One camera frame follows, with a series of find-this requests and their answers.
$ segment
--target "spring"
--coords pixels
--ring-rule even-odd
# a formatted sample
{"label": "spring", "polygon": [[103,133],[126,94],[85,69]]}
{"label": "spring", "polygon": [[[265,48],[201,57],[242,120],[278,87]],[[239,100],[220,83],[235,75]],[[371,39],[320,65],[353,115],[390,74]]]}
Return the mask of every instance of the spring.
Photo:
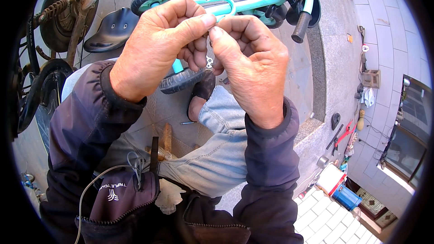
{"label": "spring", "polygon": [[59,13],[62,13],[64,10],[66,10],[69,7],[70,0],[59,0],[52,5],[48,6],[46,9],[44,9],[41,13],[40,22],[45,22]]}

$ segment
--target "dark jacket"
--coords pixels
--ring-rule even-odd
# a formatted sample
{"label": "dark jacket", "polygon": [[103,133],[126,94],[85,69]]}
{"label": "dark jacket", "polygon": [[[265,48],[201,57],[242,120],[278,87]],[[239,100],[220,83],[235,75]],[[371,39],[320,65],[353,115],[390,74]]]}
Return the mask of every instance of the dark jacket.
{"label": "dark jacket", "polygon": [[[47,229],[63,244],[73,243],[77,236],[80,196],[95,167],[146,105],[146,98],[130,103],[115,94],[109,79],[112,67],[112,61],[94,63],[51,119],[48,202],[40,204],[40,212]],[[285,99],[284,121],[271,130],[258,128],[248,115],[245,122],[248,184],[234,216],[214,210],[218,198],[202,196],[178,183],[187,190],[183,201],[174,214],[162,214],[154,205],[159,193],[154,173],[143,174],[138,190],[133,173],[118,171],[109,173],[99,190],[90,187],[85,193],[82,240],[104,244],[303,243],[293,226],[297,204],[292,196],[300,176],[299,158],[293,150],[299,127],[297,110]]]}

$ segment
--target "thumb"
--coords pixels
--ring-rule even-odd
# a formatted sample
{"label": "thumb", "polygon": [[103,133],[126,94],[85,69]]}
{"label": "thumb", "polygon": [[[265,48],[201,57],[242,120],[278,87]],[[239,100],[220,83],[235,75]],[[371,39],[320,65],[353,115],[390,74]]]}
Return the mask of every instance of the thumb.
{"label": "thumb", "polygon": [[166,29],[169,37],[180,47],[202,37],[217,22],[214,14],[203,14],[185,19],[175,28]]}
{"label": "thumb", "polygon": [[226,31],[219,27],[213,27],[209,36],[214,55],[224,67],[225,63],[239,62],[243,58],[240,46]]}

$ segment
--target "fingernail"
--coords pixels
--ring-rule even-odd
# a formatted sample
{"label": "fingernail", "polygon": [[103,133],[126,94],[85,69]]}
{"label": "fingernail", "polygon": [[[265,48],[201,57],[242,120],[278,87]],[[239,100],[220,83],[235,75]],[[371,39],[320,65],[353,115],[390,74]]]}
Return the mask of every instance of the fingernail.
{"label": "fingernail", "polygon": [[219,27],[212,27],[210,30],[210,35],[212,35],[212,39],[215,40],[223,35],[223,30]]}
{"label": "fingernail", "polygon": [[214,14],[204,14],[200,18],[203,21],[203,24],[205,25],[206,28],[209,28],[210,26],[215,24],[217,21]]}

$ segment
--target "teal frame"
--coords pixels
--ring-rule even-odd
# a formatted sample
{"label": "teal frame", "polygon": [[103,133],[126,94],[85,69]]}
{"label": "teal frame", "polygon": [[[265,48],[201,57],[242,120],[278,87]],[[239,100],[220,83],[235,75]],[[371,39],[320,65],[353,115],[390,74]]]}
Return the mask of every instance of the teal frame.
{"label": "teal frame", "polygon": [[[212,6],[205,8],[205,11],[210,14],[214,14],[217,18],[217,22],[219,22],[223,17],[227,15],[235,15],[237,12],[244,12],[256,8],[261,8],[269,5],[280,6],[286,2],[286,0],[244,0],[234,2],[233,0],[194,0],[198,4],[205,4],[209,2],[216,1],[226,1],[227,3]],[[155,7],[159,5],[159,3],[154,3],[151,7]],[[303,11],[309,14],[312,13],[313,0],[305,0],[305,5],[303,7]],[[182,72],[184,68],[182,67],[181,61],[179,59],[175,59],[172,64],[173,71],[175,73]]]}

